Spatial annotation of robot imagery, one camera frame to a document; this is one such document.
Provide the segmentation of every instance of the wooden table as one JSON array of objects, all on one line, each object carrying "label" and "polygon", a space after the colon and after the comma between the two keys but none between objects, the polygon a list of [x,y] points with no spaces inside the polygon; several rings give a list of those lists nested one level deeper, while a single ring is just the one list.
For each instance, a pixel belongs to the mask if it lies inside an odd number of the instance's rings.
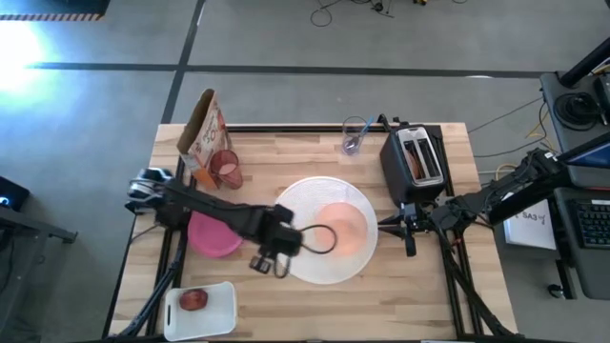
[{"label": "wooden table", "polygon": [[[477,191],[477,167],[465,125],[440,125],[455,193]],[[183,125],[159,126],[151,167],[175,169],[175,145],[182,129]],[[234,202],[273,204],[295,181],[334,176],[359,188],[373,204],[377,218],[384,218],[396,210],[378,160],[386,135],[370,132],[360,155],[346,156],[340,152],[341,133],[233,132],[244,186],[238,191],[212,193]],[[133,234],[147,229],[152,221],[151,216],[138,217]],[[162,230],[149,232],[129,248],[110,333],[124,329],[151,294],[162,236]],[[329,286],[309,284],[290,275],[277,280],[250,270],[248,263],[256,253],[251,243],[222,259],[206,258],[189,248],[182,287],[234,283],[238,320],[234,332],[227,335],[232,339],[455,338],[437,236],[418,233],[416,241],[417,256],[407,258],[403,242],[380,232],[376,252],[364,270]],[[475,225],[466,231],[465,241],[477,291],[500,321],[515,331],[493,233]],[[468,328],[463,295],[460,303]]]}]

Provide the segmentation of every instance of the pink bowl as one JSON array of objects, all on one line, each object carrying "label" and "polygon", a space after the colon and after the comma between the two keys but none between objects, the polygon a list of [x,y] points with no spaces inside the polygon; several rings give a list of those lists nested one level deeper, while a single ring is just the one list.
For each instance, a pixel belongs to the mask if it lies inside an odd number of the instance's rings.
[{"label": "pink bowl", "polygon": [[234,252],[243,239],[227,224],[206,214],[193,212],[189,222],[189,243],[197,252],[218,258]]}]

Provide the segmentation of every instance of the black toaster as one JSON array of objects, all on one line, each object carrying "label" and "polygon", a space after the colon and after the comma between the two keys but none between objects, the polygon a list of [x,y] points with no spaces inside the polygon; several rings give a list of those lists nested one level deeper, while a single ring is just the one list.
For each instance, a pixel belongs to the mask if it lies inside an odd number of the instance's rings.
[{"label": "black toaster", "polygon": [[394,204],[435,201],[447,185],[444,155],[423,125],[391,128],[381,148],[381,168]]}]

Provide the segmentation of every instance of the floor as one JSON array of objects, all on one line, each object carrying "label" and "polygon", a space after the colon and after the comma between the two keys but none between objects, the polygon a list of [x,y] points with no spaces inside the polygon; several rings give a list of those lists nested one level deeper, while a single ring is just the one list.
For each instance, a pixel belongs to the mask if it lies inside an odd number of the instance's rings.
[{"label": "floor", "polygon": [[[315,0],[112,0],[100,22],[0,22],[10,47],[0,55],[0,136],[10,142],[0,172],[32,191],[27,213],[79,231],[71,246],[48,246],[29,285],[21,314],[43,342],[100,337],[133,221],[127,181],[147,165],[156,126],[186,122],[204,89],[219,90],[231,123],[383,112],[474,129],[536,100],[542,71],[569,69],[610,33],[602,0],[396,0],[395,18],[367,6],[328,8],[326,28],[310,23]],[[25,63],[38,64],[15,69]],[[530,142],[540,106],[472,132],[475,155]],[[481,182],[524,152],[478,158]],[[610,335],[610,303],[552,299],[552,256],[497,235],[521,333]]]}]

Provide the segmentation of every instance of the black keyboard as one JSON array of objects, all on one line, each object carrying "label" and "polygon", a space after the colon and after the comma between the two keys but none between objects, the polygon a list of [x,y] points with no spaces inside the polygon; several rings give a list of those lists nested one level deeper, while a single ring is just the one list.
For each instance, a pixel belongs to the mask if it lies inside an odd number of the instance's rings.
[{"label": "black keyboard", "polygon": [[585,248],[610,249],[610,206],[577,202],[577,217]]}]

